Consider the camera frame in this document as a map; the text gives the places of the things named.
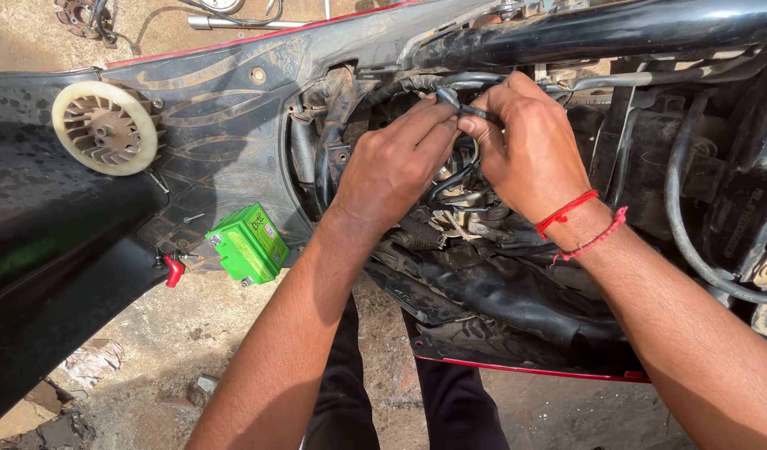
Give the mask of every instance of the red thread bracelet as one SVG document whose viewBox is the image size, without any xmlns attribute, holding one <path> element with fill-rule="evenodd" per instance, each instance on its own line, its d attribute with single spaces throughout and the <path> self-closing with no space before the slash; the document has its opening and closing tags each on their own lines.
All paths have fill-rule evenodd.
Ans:
<svg viewBox="0 0 767 450">
<path fill-rule="evenodd" d="M 619 208 L 617 212 L 614 214 L 614 221 L 611 223 L 611 226 L 608 227 L 608 230 L 603 231 L 599 236 L 594 238 L 588 244 L 578 247 L 578 249 L 572 250 L 572 251 L 558 251 L 558 253 L 556 253 L 555 256 L 553 257 L 553 264 L 555 264 L 555 261 L 558 259 L 558 256 L 561 256 L 561 259 L 564 261 L 569 261 L 577 256 L 580 256 L 581 253 L 583 253 L 584 251 L 594 247 L 596 243 L 606 239 L 606 237 L 610 235 L 611 233 L 613 233 L 618 226 L 625 223 L 625 211 L 627 210 L 628 210 L 628 207 Z"/>
<path fill-rule="evenodd" d="M 567 220 L 569 220 L 565 214 L 581 205 L 583 205 L 587 200 L 596 199 L 598 197 L 597 190 L 589 190 L 587 192 L 584 192 L 581 194 L 580 197 L 578 197 L 575 200 L 572 200 L 571 202 L 567 203 L 561 209 L 557 210 L 553 214 L 549 215 L 547 219 L 542 220 L 541 222 L 536 224 L 536 230 L 538 231 L 538 235 L 542 237 L 542 239 L 547 242 L 547 236 L 544 234 L 544 230 L 547 230 L 547 228 L 553 224 L 553 222 L 560 222 L 564 223 Z"/>
</svg>

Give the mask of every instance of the leg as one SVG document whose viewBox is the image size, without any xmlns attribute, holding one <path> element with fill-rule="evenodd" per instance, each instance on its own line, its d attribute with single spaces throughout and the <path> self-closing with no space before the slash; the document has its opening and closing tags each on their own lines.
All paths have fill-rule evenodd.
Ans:
<svg viewBox="0 0 767 450">
<path fill-rule="evenodd" d="M 304 450 L 378 449 L 372 407 L 364 390 L 358 351 L 358 311 L 351 294 L 339 320 L 322 374 L 314 414 L 308 423 Z"/>
<path fill-rule="evenodd" d="M 402 312 L 409 337 L 416 320 Z M 497 405 L 483 389 L 477 367 L 416 359 L 430 448 L 508 449 Z"/>
</svg>

